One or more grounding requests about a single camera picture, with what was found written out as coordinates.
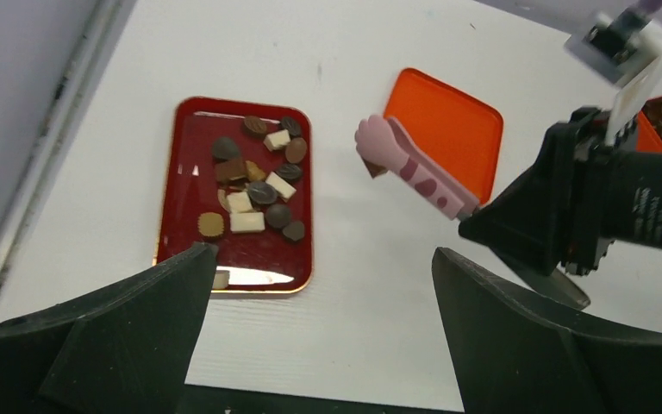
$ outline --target dark chocolate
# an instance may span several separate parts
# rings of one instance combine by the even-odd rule
[[[268,205],[278,201],[278,192],[265,181],[253,181],[247,185],[247,195],[255,204]]]
[[[306,236],[306,226],[303,222],[296,220],[285,226],[283,229],[283,235],[291,242],[299,242]]]
[[[242,158],[224,161],[215,165],[215,178],[220,183],[228,183],[247,176],[247,167]]]
[[[288,131],[291,137],[301,136],[301,124],[290,116],[280,118],[280,128]]]
[[[378,166],[377,164],[374,164],[373,162],[369,162],[363,158],[361,160],[364,161],[364,166],[366,167],[366,171],[369,172],[369,175],[371,175],[373,179],[379,177],[382,174],[387,173],[387,169],[384,168],[383,166]]]
[[[292,220],[290,207],[285,204],[273,204],[268,207],[265,212],[265,221],[267,222],[267,225],[274,229],[283,229],[290,224],[290,220]]]
[[[221,136],[212,144],[212,156],[218,160],[232,160],[241,156],[240,147],[228,136]]]
[[[275,173],[281,179],[284,179],[289,183],[298,181],[303,176],[303,170],[300,166],[295,164],[283,164],[282,166],[279,166],[277,170],[275,170]]]
[[[242,120],[242,127],[250,136],[255,138],[265,138],[267,135],[267,124],[256,116],[245,116]]]
[[[303,138],[293,138],[285,146],[285,159],[291,164],[299,164],[306,158],[308,143]]]

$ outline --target square chocolate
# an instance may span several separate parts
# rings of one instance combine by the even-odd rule
[[[215,178],[220,183],[228,183],[237,179],[247,177],[247,167],[245,160],[235,158],[215,165]]]

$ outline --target tray rim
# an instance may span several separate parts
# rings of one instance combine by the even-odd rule
[[[308,116],[298,108],[293,108],[291,106],[282,106],[282,105],[273,105],[273,104],[267,104],[267,103],[255,103],[255,102],[248,102],[248,101],[237,101],[233,99],[220,99],[216,97],[202,97],[202,96],[193,96],[193,97],[187,97],[181,103],[179,103],[174,110],[174,117],[173,117],[173,127],[172,127],[172,132],[171,132],[171,139],[168,141],[168,151],[166,155],[166,173],[164,177],[164,185],[163,185],[163,194],[161,195],[161,209],[159,212],[159,233],[156,235],[156,243],[155,243],[155,248],[153,250],[153,259],[152,259],[152,266],[156,266],[158,258],[159,258],[159,245],[161,242],[161,228],[162,228],[162,223],[163,223],[163,218],[164,218],[164,207],[166,206],[166,186],[168,185],[168,180],[169,180],[169,174],[171,172],[171,159],[172,159],[172,149],[173,149],[173,143],[174,139],[176,138],[176,133],[178,132],[178,116],[184,112],[187,111],[186,107],[192,106],[195,102],[201,101],[203,103],[210,103],[212,105],[222,105],[225,103],[232,103],[232,104],[245,104],[245,105],[250,105],[251,107],[272,107],[278,110],[288,110],[291,112],[296,113],[299,116],[302,116],[305,122],[309,126],[309,134],[306,137],[306,142],[309,145],[309,151],[307,153],[307,157],[309,157],[309,165],[311,168],[306,172],[306,176],[308,177],[310,181],[310,189],[311,192],[309,194],[309,208],[310,208],[310,217],[309,217],[309,223],[307,224],[308,227],[310,228],[310,273],[308,278],[303,282],[302,285],[299,287],[296,287],[294,289],[290,289],[288,291],[247,291],[247,290],[241,290],[241,289],[212,289],[211,294],[213,295],[214,298],[219,298],[225,297],[225,298],[231,298],[231,297],[236,297],[236,296],[242,296],[242,298],[263,298],[267,295],[273,295],[277,298],[283,298],[283,297],[289,297],[291,295],[295,295],[296,293],[302,291],[305,289],[309,284],[310,281],[313,279],[315,275],[315,228],[314,228],[314,208],[313,208],[313,186],[314,186],[314,181],[313,181],[313,125],[310,123],[310,119]],[[231,115],[231,116],[244,116],[242,114],[230,114],[227,112],[220,112],[216,110],[211,110],[208,112],[213,112],[216,114],[225,114],[225,115]]]

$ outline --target oval chocolate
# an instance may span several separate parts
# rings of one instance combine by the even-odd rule
[[[291,164],[298,164],[306,158],[308,144],[303,138],[293,138],[285,146],[285,159]]]
[[[254,203],[261,205],[273,204],[278,201],[278,192],[265,181],[253,181],[248,184],[247,195]]]
[[[303,170],[295,164],[283,164],[279,166],[275,173],[285,181],[292,183],[298,181],[303,176]]]
[[[228,136],[221,136],[212,144],[212,156],[218,160],[228,161],[240,157],[240,147]]]
[[[283,235],[291,242],[299,242],[306,236],[306,226],[303,222],[296,220],[285,226],[283,229]]]
[[[242,120],[242,126],[245,131],[255,138],[265,138],[267,135],[267,124],[256,116],[245,116]]]
[[[267,208],[265,212],[265,221],[267,225],[274,229],[282,229],[288,224],[292,219],[292,214],[290,213],[290,207],[285,204],[273,204]]]
[[[280,118],[280,128],[288,131],[290,136],[301,136],[301,124],[290,116]]]

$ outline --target white chocolate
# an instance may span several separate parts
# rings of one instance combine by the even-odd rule
[[[253,204],[250,202],[250,196],[246,192],[233,192],[227,195],[230,213],[247,213],[253,210]]]
[[[268,134],[263,141],[267,149],[278,151],[290,143],[290,134],[285,129]]]
[[[259,233],[265,230],[265,217],[261,212],[229,215],[229,231],[233,233]]]
[[[291,197],[293,197],[293,194],[296,193],[295,187],[288,184],[287,181],[281,179],[280,176],[274,172],[271,172],[270,175],[267,176],[265,182],[269,184],[272,188],[274,188],[275,191],[278,192],[280,198],[282,198],[285,201],[288,201]]]
[[[229,271],[217,270],[215,272],[215,280],[212,283],[213,291],[220,291],[229,285]]]

